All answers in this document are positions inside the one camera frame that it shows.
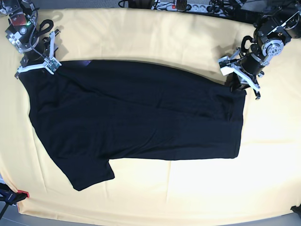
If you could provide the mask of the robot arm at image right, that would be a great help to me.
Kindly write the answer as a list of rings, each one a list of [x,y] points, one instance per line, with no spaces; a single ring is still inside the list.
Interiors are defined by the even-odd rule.
[[[264,75],[264,67],[280,55],[292,39],[301,37],[301,5],[280,7],[274,13],[263,15],[254,27],[253,36],[245,36],[230,58],[234,67],[230,90],[252,88],[256,99],[260,99],[257,79]]]

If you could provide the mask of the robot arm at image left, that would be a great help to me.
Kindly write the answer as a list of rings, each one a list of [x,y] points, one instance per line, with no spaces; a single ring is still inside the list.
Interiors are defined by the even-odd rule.
[[[0,13],[9,17],[6,38],[20,54],[23,54],[21,65],[15,74],[16,78],[19,78],[21,73],[37,69],[45,69],[54,74],[62,65],[55,58],[58,49],[55,38],[60,30],[52,31],[54,23],[51,19],[38,24],[38,10],[31,0],[0,2]]]

